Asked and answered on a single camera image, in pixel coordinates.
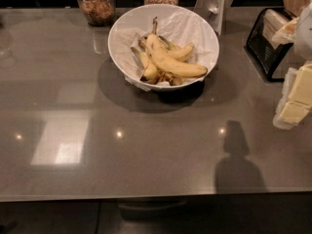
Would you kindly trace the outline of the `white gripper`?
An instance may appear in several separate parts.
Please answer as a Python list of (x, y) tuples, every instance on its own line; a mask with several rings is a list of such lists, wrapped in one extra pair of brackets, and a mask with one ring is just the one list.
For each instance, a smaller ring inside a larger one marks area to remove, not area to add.
[[(295, 27), (294, 51), (306, 60), (312, 59), (312, 3), (306, 6)], [(273, 118), (273, 125), (290, 130), (297, 126), (312, 109), (312, 62), (286, 74), (282, 97)]]

